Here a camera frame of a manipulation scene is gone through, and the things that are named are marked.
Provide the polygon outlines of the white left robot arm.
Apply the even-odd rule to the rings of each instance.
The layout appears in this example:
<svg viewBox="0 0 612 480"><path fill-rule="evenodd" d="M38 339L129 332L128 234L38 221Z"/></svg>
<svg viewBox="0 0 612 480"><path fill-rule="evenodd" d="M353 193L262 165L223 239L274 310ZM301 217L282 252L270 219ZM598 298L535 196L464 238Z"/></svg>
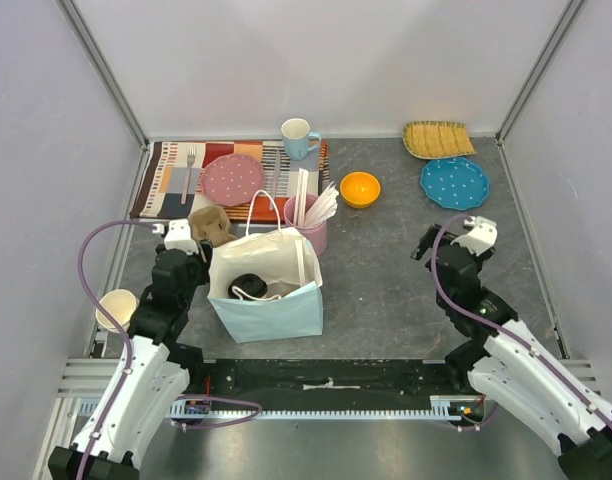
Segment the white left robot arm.
<svg viewBox="0 0 612 480"><path fill-rule="evenodd" d="M202 351L178 343L195 291L207 284L212 248L192 240L157 249L140 296L116 289L99 299L98 322L120 334L116 370L88 423L48 460L54 479L136 479L171 405L205 382Z"/></svg>

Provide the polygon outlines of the light blue paper bag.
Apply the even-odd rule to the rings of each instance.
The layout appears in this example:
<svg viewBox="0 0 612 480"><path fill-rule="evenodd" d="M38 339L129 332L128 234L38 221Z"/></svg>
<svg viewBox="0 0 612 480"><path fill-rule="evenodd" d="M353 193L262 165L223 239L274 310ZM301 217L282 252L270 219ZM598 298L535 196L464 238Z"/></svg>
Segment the light blue paper bag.
<svg viewBox="0 0 612 480"><path fill-rule="evenodd" d="M249 229L237 240L213 250L207 298L237 343L319 336L323 333L323 278L310 242L294 227L266 233ZM299 285L295 241L304 242L306 285ZM268 292L254 301L231 299L230 283L252 273L267 283Z"/></svg>

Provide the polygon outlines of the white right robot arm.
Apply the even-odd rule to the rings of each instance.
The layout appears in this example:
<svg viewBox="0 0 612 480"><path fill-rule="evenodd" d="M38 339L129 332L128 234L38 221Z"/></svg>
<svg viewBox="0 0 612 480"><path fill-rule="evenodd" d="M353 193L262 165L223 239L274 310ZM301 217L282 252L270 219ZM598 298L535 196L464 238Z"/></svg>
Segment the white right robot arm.
<svg viewBox="0 0 612 480"><path fill-rule="evenodd" d="M497 240L494 222L460 216L465 233L434 224L420 238L437 305L467 342L445 358L453 392L471 389L512 414L555 454L569 479L612 479L612 404L557 360L479 274Z"/></svg>

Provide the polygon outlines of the black plastic cup lid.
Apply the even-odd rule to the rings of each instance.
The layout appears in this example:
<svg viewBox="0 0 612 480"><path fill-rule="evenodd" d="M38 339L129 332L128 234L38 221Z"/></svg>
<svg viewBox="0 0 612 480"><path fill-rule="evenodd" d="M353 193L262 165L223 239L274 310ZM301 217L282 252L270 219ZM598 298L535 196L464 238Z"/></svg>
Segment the black plastic cup lid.
<svg viewBox="0 0 612 480"><path fill-rule="evenodd" d="M237 300L254 301L263 298L267 292L267 283L252 273L238 276L228 287L228 296Z"/></svg>

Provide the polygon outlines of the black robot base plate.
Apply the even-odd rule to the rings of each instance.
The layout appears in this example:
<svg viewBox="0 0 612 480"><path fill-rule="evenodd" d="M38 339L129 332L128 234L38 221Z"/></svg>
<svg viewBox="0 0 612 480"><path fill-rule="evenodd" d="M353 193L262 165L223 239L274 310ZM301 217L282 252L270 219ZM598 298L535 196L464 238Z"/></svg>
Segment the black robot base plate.
<svg viewBox="0 0 612 480"><path fill-rule="evenodd" d="M256 402L265 412L421 410L432 396L478 396L443 363L377 359L206 360L186 392Z"/></svg>

